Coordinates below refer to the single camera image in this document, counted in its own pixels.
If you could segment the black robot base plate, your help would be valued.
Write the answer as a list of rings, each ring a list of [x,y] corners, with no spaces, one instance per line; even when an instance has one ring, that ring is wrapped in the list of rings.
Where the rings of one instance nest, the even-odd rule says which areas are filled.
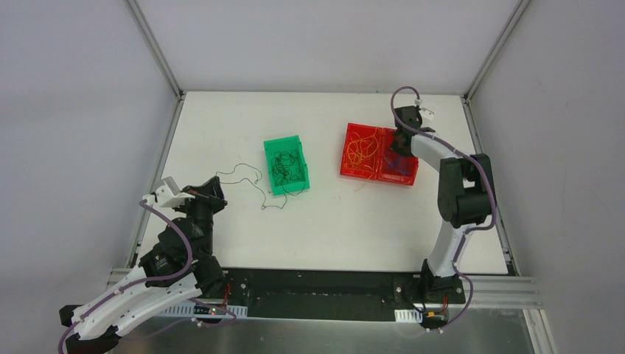
[[[249,318],[391,322],[398,310],[438,312],[469,299],[456,275],[261,268],[224,274],[200,299],[243,306]]]

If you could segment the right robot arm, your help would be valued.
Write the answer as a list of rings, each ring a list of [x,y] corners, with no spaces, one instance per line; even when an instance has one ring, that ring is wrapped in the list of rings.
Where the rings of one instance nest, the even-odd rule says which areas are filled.
[[[492,166],[486,154],[467,155],[423,126],[419,106],[392,109],[397,128],[391,149],[416,157],[439,174],[437,207],[442,218],[439,235],[423,261],[419,278],[406,285],[402,295],[412,303],[462,301],[464,290],[458,264],[468,236],[493,220],[496,201]]]

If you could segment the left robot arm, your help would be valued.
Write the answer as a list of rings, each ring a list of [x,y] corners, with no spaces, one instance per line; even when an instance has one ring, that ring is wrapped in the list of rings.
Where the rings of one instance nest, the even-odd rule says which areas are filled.
[[[157,244],[105,293],[59,310],[66,327],[59,353],[107,353],[167,308],[224,291],[225,274],[213,253],[214,215],[228,204],[219,177],[184,188],[164,178],[139,204],[166,224]]]

